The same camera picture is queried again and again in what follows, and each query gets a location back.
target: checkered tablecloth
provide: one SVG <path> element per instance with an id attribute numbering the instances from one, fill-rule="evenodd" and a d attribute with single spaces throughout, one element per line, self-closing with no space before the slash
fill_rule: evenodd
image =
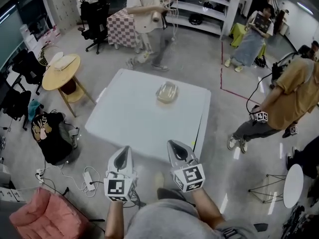
<path id="1" fill-rule="evenodd" d="M 134 29 L 133 15 L 128 15 L 126 9 L 108 17 L 107 22 L 109 44 L 119 44 L 131 48 L 140 46 L 138 34 Z"/>

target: brown t-shirt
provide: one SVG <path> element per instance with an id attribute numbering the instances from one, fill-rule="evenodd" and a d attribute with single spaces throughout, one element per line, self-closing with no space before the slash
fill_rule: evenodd
<path id="1" fill-rule="evenodd" d="M 284 92 L 264 111 L 268 113 L 268 125 L 284 130 L 311 112 L 319 101 L 319 63 L 309 70 L 306 59 L 296 59 L 277 80 Z"/>

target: pink cushion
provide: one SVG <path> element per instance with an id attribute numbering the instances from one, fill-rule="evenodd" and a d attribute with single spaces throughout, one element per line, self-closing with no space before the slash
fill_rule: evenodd
<path id="1" fill-rule="evenodd" d="M 27 205 L 10 220 L 23 238 L 77 239 L 89 221 L 63 197 L 38 188 Z"/>

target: yellow shoe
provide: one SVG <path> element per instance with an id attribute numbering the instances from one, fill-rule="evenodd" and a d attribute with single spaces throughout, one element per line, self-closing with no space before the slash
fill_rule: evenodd
<path id="1" fill-rule="evenodd" d="M 227 59 L 224 66 L 229 67 L 230 66 L 230 59 Z"/>
<path id="2" fill-rule="evenodd" d="M 235 71 L 236 71 L 237 73 L 240 73 L 241 70 L 243 70 L 243 66 L 237 66 L 237 67 L 235 68 Z"/>

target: black chair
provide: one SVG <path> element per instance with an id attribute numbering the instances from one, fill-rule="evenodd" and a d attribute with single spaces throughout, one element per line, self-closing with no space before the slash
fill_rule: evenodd
<path id="1" fill-rule="evenodd" d="M 28 121 L 28 105 L 31 98 L 31 91 L 23 91 L 22 93 L 13 89 L 5 80 L 3 75 L 0 76 L 0 105 L 3 113 L 7 114 L 14 120 L 22 118 L 25 115 L 22 128 L 26 130 Z"/>
<path id="2" fill-rule="evenodd" d="M 36 59 L 32 51 L 22 50 L 13 58 L 12 70 L 22 74 L 26 82 L 38 85 L 35 93 L 39 95 L 39 89 L 42 85 L 45 66 L 42 66 Z"/>
<path id="3" fill-rule="evenodd" d="M 81 31 L 82 36 L 85 40 L 91 39 L 93 43 L 88 46 L 85 51 L 88 52 L 89 48 L 97 45 L 96 54 L 99 54 L 99 48 L 101 43 L 107 43 L 105 39 L 108 37 L 108 29 L 106 26 L 107 17 L 109 13 L 110 4 L 95 2 L 88 3 L 83 2 L 81 4 L 81 18 L 82 21 L 86 20 L 89 25 L 89 29 L 85 31 L 85 27 L 79 27 L 78 30 Z"/>

